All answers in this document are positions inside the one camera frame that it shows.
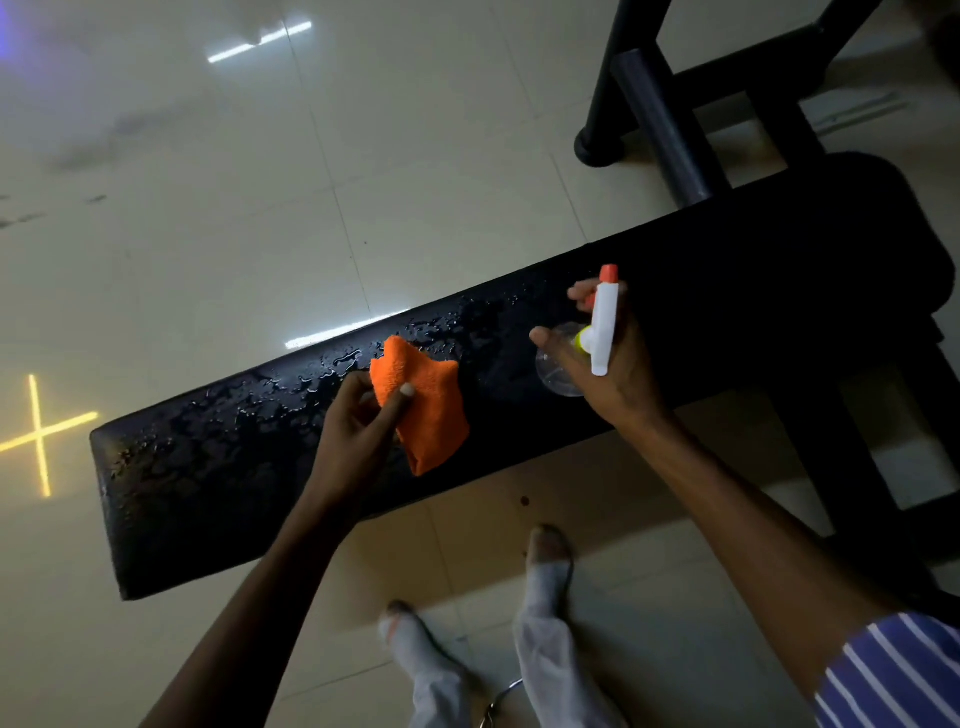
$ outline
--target black metal frame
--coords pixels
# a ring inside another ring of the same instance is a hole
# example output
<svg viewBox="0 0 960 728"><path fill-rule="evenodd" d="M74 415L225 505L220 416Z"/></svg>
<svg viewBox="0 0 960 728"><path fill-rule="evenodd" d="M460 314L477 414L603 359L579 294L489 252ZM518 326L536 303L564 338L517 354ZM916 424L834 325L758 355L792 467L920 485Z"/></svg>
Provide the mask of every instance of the black metal frame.
<svg viewBox="0 0 960 728"><path fill-rule="evenodd" d="M799 102L880 0L833 0L812 25L673 74L657 35L669 0L620 0L587 124L577 135L581 162L602 167L623 158L621 137L642 129L678 206L731 186L694 110L745 92L788 166L825 153ZM928 323L925 340L942 335ZM960 380L935 344L904 352L898 364L930 427L960 471ZM926 563L960 554L954 524L960 494L901 512L835 384L817 366L782 372L769 384L773 404L827 510L847 557L902 598L931 613L960 615Z"/></svg>
<svg viewBox="0 0 960 728"><path fill-rule="evenodd" d="M830 62L880 1L833 0L817 22L806 28L677 75L668 67L664 74L664 64L656 69L660 84L670 88L670 93L690 111L744 91L751 95L755 105L757 98L767 94L776 94L781 109L787 104L795 105L821 85ZM644 89L639 78L614 78L614 69L623 62L617 57L635 49L642 49L651 57L659 55L657 34L669 7L670 0L620 0L587 124L577 134L574 145L577 157L584 164L606 167L623 158L620 137L639 126L628 102L631 97L643 94ZM699 143L693 142L692 136L688 138L691 143Z"/></svg>

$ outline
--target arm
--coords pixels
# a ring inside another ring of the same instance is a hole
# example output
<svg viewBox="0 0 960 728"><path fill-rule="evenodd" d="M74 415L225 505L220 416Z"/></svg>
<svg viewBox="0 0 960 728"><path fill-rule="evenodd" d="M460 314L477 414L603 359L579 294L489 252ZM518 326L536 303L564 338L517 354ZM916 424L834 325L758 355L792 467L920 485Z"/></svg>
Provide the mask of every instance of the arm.
<svg viewBox="0 0 960 728"><path fill-rule="evenodd" d="M413 396L404 385L382 411L366 373L348 376L330 405L313 473L276 541L144 719L146 728L260 726L337 546L357 522Z"/></svg>
<svg viewBox="0 0 960 728"><path fill-rule="evenodd" d="M596 280L568 295L581 310ZM832 558L818 537L734 473L665 406L633 314L622 306L610 373L546 328L530 338L569 372L597 413L619 430L689 511L787 672L811 698L844 644L896 613L895 599Z"/></svg>

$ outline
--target hand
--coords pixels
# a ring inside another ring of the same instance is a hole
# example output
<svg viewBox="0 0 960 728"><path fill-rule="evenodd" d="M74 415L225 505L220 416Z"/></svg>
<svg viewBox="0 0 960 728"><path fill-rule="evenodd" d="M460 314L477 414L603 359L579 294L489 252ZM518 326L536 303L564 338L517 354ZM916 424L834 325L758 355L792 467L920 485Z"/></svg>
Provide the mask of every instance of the hand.
<svg viewBox="0 0 960 728"><path fill-rule="evenodd" d="M566 295L581 311L591 311L588 296L600 279L581 280ZM530 339L559 363L580 388L590 406L617 429L658 425L671 417L650 364L650 354L633 311L626 305L627 284L620 281L620 306L616 313L610 370L606 376L590 372L587 354L578 352L565 337L549 328L536 327Z"/></svg>
<svg viewBox="0 0 960 728"><path fill-rule="evenodd" d="M358 504L380 474L396 426L415 394L412 384L404 384L381 409L370 374L347 375L326 412L313 473L298 507L316 512Z"/></svg>

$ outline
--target white sock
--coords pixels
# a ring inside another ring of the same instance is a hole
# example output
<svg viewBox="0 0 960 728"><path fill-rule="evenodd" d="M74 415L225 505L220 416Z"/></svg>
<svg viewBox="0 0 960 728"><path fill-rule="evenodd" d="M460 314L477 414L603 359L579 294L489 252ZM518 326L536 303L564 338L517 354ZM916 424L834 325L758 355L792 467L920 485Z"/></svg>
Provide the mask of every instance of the white sock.
<svg viewBox="0 0 960 728"><path fill-rule="evenodd" d="M521 609L556 615L573 572L573 556L562 534L552 526L537 526L527 547L527 591Z"/></svg>
<svg viewBox="0 0 960 728"><path fill-rule="evenodd" d="M393 602L378 626L380 640L390 649L403 671L415 679L425 670L462 672L460 666L444 655L414 611L403 602Z"/></svg>

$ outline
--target fingernail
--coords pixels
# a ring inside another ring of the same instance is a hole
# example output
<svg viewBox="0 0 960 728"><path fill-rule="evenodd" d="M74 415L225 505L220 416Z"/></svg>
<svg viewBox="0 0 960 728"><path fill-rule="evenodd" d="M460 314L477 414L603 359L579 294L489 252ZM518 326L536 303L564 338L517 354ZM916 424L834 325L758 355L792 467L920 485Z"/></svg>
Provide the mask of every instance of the fingernail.
<svg viewBox="0 0 960 728"><path fill-rule="evenodd" d="M530 340L539 347L546 344L548 338L550 338L549 328L536 327L530 332Z"/></svg>

